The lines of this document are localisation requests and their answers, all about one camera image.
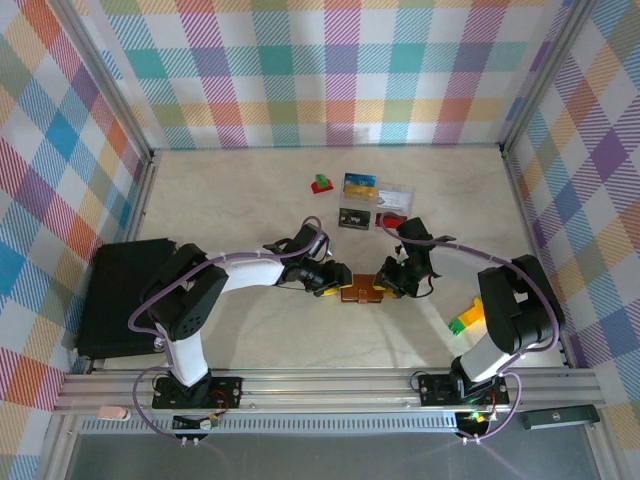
metal bar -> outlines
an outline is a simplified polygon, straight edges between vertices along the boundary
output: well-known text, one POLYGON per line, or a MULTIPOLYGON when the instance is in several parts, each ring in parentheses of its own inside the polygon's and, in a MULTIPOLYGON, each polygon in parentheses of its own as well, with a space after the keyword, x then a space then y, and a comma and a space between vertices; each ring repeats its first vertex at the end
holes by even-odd
POLYGON ((633 480, 629 465, 624 458, 613 432, 612 421, 606 409, 599 411, 600 423, 587 428, 587 438, 600 473, 606 480, 633 480))
POLYGON ((144 166, 143 176, 140 177, 140 189, 136 194, 131 218, 129 219, 125 230, 126 242, 137 240, 140 236, 142 222, 144 222, 144 217, 147 214, 147 205, 149 204, 149 199, 151 197, 151 190, 153 189, 158 173, 157 160, 158 156, 156 155, 144 166))
MULTIPOLYGON (((421 407, 409 380, 417 369, 300 369, 225 370, 215 376, 243 377, 243 396, 237 413, 398 413, 407 411, 462 412, 473 406, 421 407)), ((443 373, 447 369, 428 369, 443 373)), ((604 399, 590 370, 562 368, 518 369, 524 391, 519 410, 564 407, 604 399)), ((103 405, 133 408, 131 391, 139 372, 100 372, 68 375, 54 413, 97 412, 103 405)), ((140 383, 140 403, 150 407, 152 377, 140 383)), ((507 378, 510 391, 516 388, 507 378)), ((180 410, 202 413, 203 410, 180 410)))
POLYGON ((102 55, 96 48, 93 40, 84 27, 82 19, 69 0, 49 0, 49 5, 58 17, 58 21, 76 47, 80 57, 91 73, 98 90, 104 96, 109 107, 122 125, 123 130, 136 146, 147 163, 151 160, 152 150, 147 139, 138 124, 135 115, 129 108, 122 92, 115 83, 111 72, 104 63, 102 55))
MULTIPOLYGON (((542 256, 540 255, 540 248, 535 241, 535 235, 533 234, 533 229, 529 224, 527 213, 524 210, 524 197, 522 196, 522 192, 518 188, 518 181, 516 179, 516 174, 513 171, 513 167, 511 165, 511 155, 509 151, 504 150, 502 152, 502 158, 504 160, 504 169, 507 174, 507 180, 509 182, 509 187, 511 188, 511 194, 513 195, 513 199, 515 201, 516 207, 518 209, 518 216, 520 217, 520 225, 524 231, 524 236, 527 241, 527 246, 529 247, 529 251, 535 255, 542 265, 543 270, 547 277, 549 277, 549 272, 544 266, 542 262, 542 256)), ((560 332, 560 345, 562 345, 562 353, 565 358, 565 364, 570 367, 577 366, 577 360, 571 349, 571 343, 568 340, 567 335, 564 332, 560 332)))
POLYGON ((549 48, 551 53, 547 55, 544 64, 538 71, 533 88, 523 100, 522 107, 517 113, 511 129, 507 132, 503 144, 506 151, 513 149, 526 130, 534 112, 540 105, 540 102, 542 102, 549 85, 551 85, 555 79, 578 34, 597 3, 598 0, 580 0, 574 2, 564 25, 561 27, 560 34, 549 48))
POLYGON ((80 419, 76 415, 51 418, 42 445, 41 460, 35 478, 59 480, 65 478, 73 447, 78 437, 80 419))

black object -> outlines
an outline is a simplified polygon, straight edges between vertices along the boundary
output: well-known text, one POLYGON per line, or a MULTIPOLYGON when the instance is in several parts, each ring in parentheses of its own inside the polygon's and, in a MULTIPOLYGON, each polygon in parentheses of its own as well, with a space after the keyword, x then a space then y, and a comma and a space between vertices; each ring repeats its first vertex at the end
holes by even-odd
POLYGON ((151 402, 154 409, 234 409, 240 406, 242 397, 241 377, 214 377, 209 372, 191 387, 182 385, 171 372, 158 377, 153 385, 155 395, 151 402), (221 406, 220 398, 225 400, 221 406))
POLYGON ((506 382, 502 377, 494 377, 482 388, 467 392, 465 396, 460 395, 459 389, 460 386, 456 383, 455 378, 450 375, 418 375, 420 405, 423 407, 440 405, 487 407, 493 405, 494 396, 496 405, 509 405, 509 393, 506 389, 506 382))
MULTIPOLYGON (((206 260, 206 254, 195 244, 183 245, 156 272, 143 290, 141 300, 148 300, 206 260)), ((172 342, 189 338, 204 325, 228 278, 224 269, 208 265, 189 279, 193 282, 191 288, 174 288, 148 311, 172 342)))
MULTIPOLYGON (((293 240, 283 238, 272 245, 264 245, 264 248, 276 255, 296 252, 313 242, 317 234, 316 226, 305 223, 293 240)), ((281 262, 284 270, 276 285, 299 281, 304 285, 305 291, 313 293, 316 297, 322 296, 330 289, 351 285, 353 277, 346 265, 335 260, 322 263, 313 259, 328 242, 327 234, 320 232, 318 240, 309 251, 295 257, 283 258, 281 262)))
MULTIPOLYGON (((564 314, 553 289, 542 270, 540 261, 532 255, 511 260, 542 290, 560 324, 564 328, 564 314)), ((551 319, 542 302, 513 270, 502 266, 488 268, 478 274, 480 295, 484 307, 487 331, 493 343, 503 352, 514 355, 523 349, 547 340, 553 335, 551 319), (528 298, 518 302, 514 292, 526 293, 528 298)))
MULTIPOLYGON (((409 240, 433 240, 431 235, 419 217, 411 218, 402 222, 396 228, 398 235, 409 240)), ((438 237, 439 242, 450 242, 455 238, 448 235, 438 237)), ((433 271, 429 252, 435 248, 434 245, 416 245, 414 243, 402 242, 402 247, 396 248, 396 254, 404 248, 407 258, 401 263, 393 257, 387 257, 384 265, 376 274, 374 285, 390 289, 396 298, 404 295, 415 297, 418 293, 420 281, 427 275, 438 277, 433 271)))
MULTIPOLYGON (((78 355, 94 360, 154 353, 155 336, 132 332, 127 322, 140 306, 140 286, 175 248, 175 242, 163 238, 107 244, 97 250, 76 342, 78 355)), ((146 312, 136 325, 154 327, 146 312)))
POLYGON ((341 208, 338 216, 338 226, 345 228, 355 228, 357 230, 369 230, 371 223, 371 213, 366 210, 355 210, 352 208, 341 208))
POLYGON ((531 410, 522 413, 520 418, 525 430, 591 425, 600 421, 598 410, 593 405, 531 410))

green object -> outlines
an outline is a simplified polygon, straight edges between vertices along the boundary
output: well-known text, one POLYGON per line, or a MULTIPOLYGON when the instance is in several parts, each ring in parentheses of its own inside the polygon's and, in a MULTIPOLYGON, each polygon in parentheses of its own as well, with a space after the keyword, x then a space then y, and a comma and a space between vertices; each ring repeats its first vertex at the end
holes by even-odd
POLYGON ((453 334, 456 336, 460 335, 465 328, 467 327, 464 326, 464 324, 460 321, 459 318, 456 318, 454 321, 452 321, 449 324, 449 330, 451 330, 453 334))
POLYGON ((316 185, 318 185, 318 188, 328 187, 329 186, 329 180, 327 180, 327 177, 325 177, 321 173, 318 173, 316 175, 316 185))

black pad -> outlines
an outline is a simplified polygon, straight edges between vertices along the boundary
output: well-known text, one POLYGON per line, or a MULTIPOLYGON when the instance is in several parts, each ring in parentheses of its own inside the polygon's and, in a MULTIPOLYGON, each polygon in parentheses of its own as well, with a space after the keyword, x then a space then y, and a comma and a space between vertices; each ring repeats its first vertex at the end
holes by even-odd
MULTIPOLYGON (((154 353, 155 337, 132 332, 127 322, 140 306, 143 287, 175 250, 175 242, 167 238, 98 249, 78 334, 80 356, 93 360, 154 353)), ((146 312, 136 325, 154 328, 146 312)))

aluminum rail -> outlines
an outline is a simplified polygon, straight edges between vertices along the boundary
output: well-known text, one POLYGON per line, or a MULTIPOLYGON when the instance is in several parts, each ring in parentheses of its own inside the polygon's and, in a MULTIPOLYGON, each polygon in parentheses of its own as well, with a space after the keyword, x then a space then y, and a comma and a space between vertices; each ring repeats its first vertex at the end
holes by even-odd
MULTIPOLYGON (((473 406, 421 407, 418 393, 409 385, 416 371, 446 374, 445 368, 398 369, 231 369, 214 376, 242 377, 242 400, 234 413, 398 413, 407 411, 465 412, 473 406)), ((594 404, 604 405, 595 374, 587 369, 522 368, 523 395, 518 410, 594 404)), ((133 408, 133 382, 138 371, 96 371, 91 375, 68 375, 54 414, 95 414, 103 405, 133 408)), ((143 407, 150 409, 153 395, 149 375, 139 387, 143 407)), ((514 392, 515 382, 507 378, 514 392)), ((203 413, 206 410, 176 410, 203 413)), ((158 413, 174 413, 162 410, 158 413)))

